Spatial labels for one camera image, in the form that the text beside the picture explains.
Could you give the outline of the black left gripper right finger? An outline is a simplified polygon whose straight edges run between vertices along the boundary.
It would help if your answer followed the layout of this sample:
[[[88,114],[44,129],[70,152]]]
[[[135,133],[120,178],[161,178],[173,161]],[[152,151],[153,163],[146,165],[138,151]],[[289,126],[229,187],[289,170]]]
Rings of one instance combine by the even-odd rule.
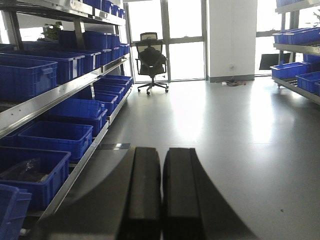
[[[162,189],[164,239],[202,240],[203,226],[189,149],[168,150]]]

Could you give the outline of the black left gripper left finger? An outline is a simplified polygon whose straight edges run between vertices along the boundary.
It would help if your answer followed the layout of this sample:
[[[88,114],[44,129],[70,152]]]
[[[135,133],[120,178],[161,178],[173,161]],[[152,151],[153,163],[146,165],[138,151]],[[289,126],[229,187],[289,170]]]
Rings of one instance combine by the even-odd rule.
[[[136,147],[128,200],[118,240],[161,237],[161,165],[153,147]]]

